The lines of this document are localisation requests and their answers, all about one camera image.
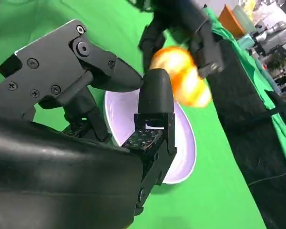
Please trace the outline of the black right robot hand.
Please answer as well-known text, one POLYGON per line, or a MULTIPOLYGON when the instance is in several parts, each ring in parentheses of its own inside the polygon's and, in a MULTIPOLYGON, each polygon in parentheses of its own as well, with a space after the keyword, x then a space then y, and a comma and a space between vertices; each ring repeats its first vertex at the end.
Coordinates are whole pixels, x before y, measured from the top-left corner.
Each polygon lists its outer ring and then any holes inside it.
POLYGON ((177 153, 167 71, 141 76, 85 32, 69 21, 0 66, 0 229, 125 229, 177 153), (139 91, 121 146, 89 87, 139 91))

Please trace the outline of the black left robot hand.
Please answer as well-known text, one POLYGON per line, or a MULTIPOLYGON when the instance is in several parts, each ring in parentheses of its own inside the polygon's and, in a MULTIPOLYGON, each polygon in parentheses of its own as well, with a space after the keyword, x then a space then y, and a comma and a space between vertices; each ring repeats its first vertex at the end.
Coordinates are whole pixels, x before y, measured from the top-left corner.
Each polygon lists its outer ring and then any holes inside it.
POLYGON ((211 19, 194 0, 131 0, 129 3, 141 12, 153 14, 138 44, 145 71, 155 53, 163 48, 165 30, 178 44, 188 46, 202 78, 224 69, 219 40, 212 31, 211 19))

